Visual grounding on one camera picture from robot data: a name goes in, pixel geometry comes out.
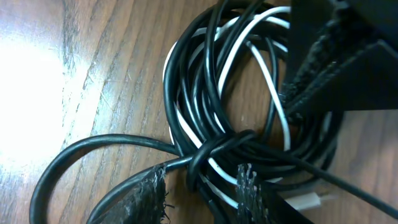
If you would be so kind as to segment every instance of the wooden table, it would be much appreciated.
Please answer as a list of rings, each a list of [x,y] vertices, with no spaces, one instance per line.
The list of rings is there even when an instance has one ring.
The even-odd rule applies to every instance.
[[[215,0],[0,1],[0,223],[27,223],[30,197],[49,162],[71,143],[128,133],[169,141],[162,69],[191,20]],[[254,62],[245,71],[258,69]],[[261,129],[266,83],[247,72],[228,104],[237,129]],[[244,88],[245,83],[255,83]],[[398,113],[348,113],[332,171],[398,207]],[[50,223],[82,223],[116,184],[174,156],[143,147],[99,149],[58,182]],[[183,172],[167,177],[172,223],[211,223],[187,193]],[[342,191],[305,212],[317,223],[391,223]]]

